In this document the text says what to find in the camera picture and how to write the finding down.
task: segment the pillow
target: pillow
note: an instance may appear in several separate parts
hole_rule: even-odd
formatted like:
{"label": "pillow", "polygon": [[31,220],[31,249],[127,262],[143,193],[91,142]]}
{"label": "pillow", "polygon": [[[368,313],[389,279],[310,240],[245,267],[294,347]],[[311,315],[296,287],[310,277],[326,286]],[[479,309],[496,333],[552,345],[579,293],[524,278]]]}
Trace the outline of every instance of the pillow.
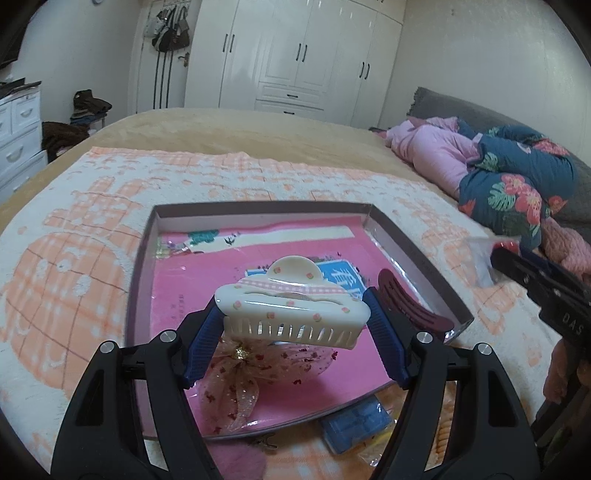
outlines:
{"label": "pillow", "polygon": [[[427,119],[432,116],[447,118],[456,116],[465,120],[477,132],[486,132],[500,125],[522,123],[472,102],[419,87],[408,116]],[[554,219],[563,227],[576,230],[591,244],[591,168],[575,155],[571,155],[573,167],[579,174],[574,195]]]}

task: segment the silver bolt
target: silver bolt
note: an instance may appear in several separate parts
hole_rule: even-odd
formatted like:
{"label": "silver bolt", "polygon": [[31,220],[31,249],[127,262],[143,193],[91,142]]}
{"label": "silver bolt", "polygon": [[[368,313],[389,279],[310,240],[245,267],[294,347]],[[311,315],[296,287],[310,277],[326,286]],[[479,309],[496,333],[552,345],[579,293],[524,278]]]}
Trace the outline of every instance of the silver bolt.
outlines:
{"label": "silver bolt", "polygon": [[479,343],[478,351],[482,355],[490,355],[492,353],[492,347],[488,343]]}
{"label": "silver bolt", "polygon": [[164,343],[174,342],[177,337],[177,332],[174,330],[166,330],[160,334],[160,340]]}
{"label": "silver bolt", "polygon": [[429,332],[418,332],[417,340],[421,343],[431,343],[433,341],[433,335]]}
{"label": "silver bolt", "polygon": [[113,342],[105,342],[100,346],[101,353],[110,353],[115,349],[115,344]]}

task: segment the white chest of drawers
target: white chest of drawers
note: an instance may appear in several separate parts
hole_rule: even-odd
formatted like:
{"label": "white chest of drawers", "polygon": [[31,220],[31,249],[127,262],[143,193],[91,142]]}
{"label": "white chest of drawers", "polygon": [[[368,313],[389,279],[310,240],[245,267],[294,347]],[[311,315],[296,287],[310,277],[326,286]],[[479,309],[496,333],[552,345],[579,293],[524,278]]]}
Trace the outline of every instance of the white chest of drawers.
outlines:
{"label": "white chest of drawers", "polygon": [[47,165],[41,151],[41,90],[0,100],[0,205]]}

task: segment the white wardrobe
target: white wardrobe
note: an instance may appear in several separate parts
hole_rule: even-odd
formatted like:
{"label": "white wardrobe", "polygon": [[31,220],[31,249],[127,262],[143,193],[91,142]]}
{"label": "white wardrobe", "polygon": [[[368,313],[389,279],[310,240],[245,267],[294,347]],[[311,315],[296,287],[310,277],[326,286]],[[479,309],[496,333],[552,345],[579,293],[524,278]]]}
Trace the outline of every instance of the white wardrobe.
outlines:
{"label": "white wardrobe", "polygon": [[375,127],[405,0],[203,0],[185,107]]}

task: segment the white wall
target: white wall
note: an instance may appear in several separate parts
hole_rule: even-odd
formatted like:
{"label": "white wall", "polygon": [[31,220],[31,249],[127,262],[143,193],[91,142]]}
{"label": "white wall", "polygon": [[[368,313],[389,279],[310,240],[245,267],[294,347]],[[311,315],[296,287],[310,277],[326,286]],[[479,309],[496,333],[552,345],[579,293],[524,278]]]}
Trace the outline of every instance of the white wall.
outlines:
{"label": "white wall", "polygon": [[43,121],[69,123],[78,90],[113,104],[107,123],[127,115],[129,67],[139,0],[49,0],[27,28],[19,60],[0,70],[42,80]]}
{"label": "white wall", "polygon": [[515,118],[591,162],[591,67],[542,0],[408,0],[380,126],[417,87]]}

